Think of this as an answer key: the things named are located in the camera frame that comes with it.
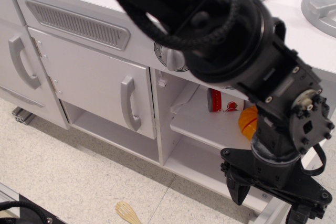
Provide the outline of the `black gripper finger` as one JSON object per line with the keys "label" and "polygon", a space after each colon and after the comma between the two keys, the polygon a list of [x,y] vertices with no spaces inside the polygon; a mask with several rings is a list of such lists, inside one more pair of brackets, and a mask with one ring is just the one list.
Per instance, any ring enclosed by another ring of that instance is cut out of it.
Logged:
{"label": "black gripper finger", "polygon": [[324,216],[324,207],[296,204],[290,207],[286,217],[288,224],[305,224],[308,219],[320,218]]}
{"label": "black gripper finger", "polygon": [[226,184],[233,202],[242,205],[249,193],[251,182],[239,177],[234,170],[229,170],[226,173]]}

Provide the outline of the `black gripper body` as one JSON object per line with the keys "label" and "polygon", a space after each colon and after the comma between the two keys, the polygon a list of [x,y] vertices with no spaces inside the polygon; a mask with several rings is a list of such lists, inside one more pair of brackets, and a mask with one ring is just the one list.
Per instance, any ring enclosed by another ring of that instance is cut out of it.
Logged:
{"label": "black gripper body", "polygon": [[304,169],[300,159],[288,165],[271,164],[260,161],[251,150],[224,148],[221,157],[224,162],[221,170],[226,173],[234,170],[239,177],[288,204],[304,204],[324,207],[332,202],[332,195],[314,177],[324,172],[326,155],[319,144],[314,147],[322,165],[314,170]]}

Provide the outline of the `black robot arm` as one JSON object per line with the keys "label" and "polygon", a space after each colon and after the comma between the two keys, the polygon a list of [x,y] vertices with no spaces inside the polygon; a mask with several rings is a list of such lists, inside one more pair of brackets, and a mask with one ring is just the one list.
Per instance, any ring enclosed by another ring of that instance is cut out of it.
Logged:
{"label": "black robot arm", "polygon": [[321,95],[320,78],[285,45],[282,20],[260,0],[117,0],[152,40],[180,51],[203,82],[229,85],[257,108],[251,148],[221,151],[232,200],[241,205],[250,187],[291,205],[287,223],[322,218],[331,194],[307,170],[302,155],[314,149],[334,124]]}

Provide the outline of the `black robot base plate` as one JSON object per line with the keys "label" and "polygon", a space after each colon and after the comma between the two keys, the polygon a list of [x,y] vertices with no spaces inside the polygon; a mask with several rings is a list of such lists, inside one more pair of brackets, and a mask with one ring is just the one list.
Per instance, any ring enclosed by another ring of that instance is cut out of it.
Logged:
{"label": "black robot base plate", "polygon": [[1,223],[66,223],[24,196],[1,194]]}

